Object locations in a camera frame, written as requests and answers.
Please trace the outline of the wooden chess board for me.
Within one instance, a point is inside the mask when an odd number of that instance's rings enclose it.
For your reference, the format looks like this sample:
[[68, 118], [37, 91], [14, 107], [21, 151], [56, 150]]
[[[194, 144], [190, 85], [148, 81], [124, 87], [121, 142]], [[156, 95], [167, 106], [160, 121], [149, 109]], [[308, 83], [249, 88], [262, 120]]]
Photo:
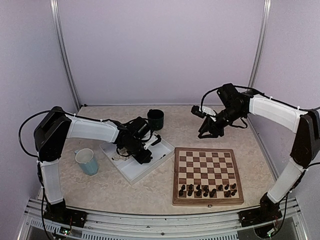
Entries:
[[[189, 185], [193, 184], [192, 196], [188, 196]], [[234, 191], [231, 186], [236, 184], [236, 194], [225, 197], [227, 191]], [[179, 190], [185, 185], [183, 196]], [[201, 197], [196, 197], [197, 185], [200, 185]], [[204, 185], [208, 185], [209, 193], [204, 197]], [[216, 189], [214, 197], [210, 192]], [[244, 203], [244, 195], [240, 174], [234, 151], [221, 148], [177, 147], [174, 150], [174, 176], [172, 204], [175, 206], [236, 206]]]

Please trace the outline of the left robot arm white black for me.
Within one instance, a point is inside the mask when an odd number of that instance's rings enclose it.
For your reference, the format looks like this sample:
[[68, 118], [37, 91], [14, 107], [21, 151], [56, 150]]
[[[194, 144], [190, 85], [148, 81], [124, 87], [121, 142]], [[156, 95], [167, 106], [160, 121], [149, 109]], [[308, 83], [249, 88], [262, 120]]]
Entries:
[[59, 159], [66, 139], [80, 138], [115, 144], [118, 150], [125, 149], [139, 164], [152, 159], [150, 146], [161, 141], [149, 123], [137, 117], [127, 123], [111, 119], [93, 119], [63, 111], [59, 106], [47, 112], [34, 131], [35, 148], [39, 161], [44, 195], [51, 206], [49, 212], [63, 223], [70, 218], [70, 211], [64, 207], [60, 184]]

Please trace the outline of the dark chess piece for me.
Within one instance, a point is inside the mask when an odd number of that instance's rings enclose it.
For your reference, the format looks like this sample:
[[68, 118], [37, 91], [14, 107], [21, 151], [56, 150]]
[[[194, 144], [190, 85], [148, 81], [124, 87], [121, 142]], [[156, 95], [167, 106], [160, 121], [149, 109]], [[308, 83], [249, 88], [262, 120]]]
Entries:
[[213, 197], [215, 196], [216, 192], [217, 192], [217, 189], [214, 188], [214, 189], [209, 193], [209, 197], [210, 197], [210, 198], [213, 198]]

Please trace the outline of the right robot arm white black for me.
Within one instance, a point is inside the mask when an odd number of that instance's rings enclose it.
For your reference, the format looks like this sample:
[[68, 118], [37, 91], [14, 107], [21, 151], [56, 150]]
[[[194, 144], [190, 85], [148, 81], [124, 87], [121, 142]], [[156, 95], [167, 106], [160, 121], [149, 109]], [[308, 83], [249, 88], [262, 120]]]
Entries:
[[[268, 96], [292, 105], [312, 109], [320, 105], [320, 82], [298, 81], [293, 85], [256, 84]], [[287, 128], [260, 116], [248, 117], [247, 130], [228, 126], [223, 137], [205, 142], [235, 150], [244, 203], [254, 206], [273, 185], [289, 161], [295, 135]]]

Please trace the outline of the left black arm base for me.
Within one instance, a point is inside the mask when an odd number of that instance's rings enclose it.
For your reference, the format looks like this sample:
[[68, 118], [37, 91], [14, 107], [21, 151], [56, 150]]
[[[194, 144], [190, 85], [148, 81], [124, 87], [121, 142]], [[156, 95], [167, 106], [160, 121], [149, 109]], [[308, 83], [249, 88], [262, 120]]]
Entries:
[[48, 203], [43, 218], [71, 227], [84, 228], [87, 215], [85, 211], [67, 208], [63, 199], [62, 202], [56, 204]]

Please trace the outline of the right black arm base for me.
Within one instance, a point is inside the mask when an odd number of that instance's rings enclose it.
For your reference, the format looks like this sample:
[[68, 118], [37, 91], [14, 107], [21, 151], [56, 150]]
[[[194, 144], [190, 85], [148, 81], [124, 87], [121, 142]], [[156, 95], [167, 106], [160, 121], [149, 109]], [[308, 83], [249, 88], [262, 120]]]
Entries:
[[248, 227], [253, 225], [258, 225], [283, 217], [280, 210], [280, 202], [288, 195], [287, 192], [284, 197], [279, 201], [274, 203], [265, 193], [259, 202], [259, 207], [242, 210], [238, 213], [239, 221], [242, 227]]

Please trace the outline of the dark piece corner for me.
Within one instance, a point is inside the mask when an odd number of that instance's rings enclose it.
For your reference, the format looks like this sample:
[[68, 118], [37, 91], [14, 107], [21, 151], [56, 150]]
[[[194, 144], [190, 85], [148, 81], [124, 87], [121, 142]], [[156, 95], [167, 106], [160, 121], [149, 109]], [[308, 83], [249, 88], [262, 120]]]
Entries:
[[235, 190], [231, 193], [231, 195], [232, 195], [232, 196], [235, 196], [236, 193], [237, 193], [237, 190], [235, 189]]

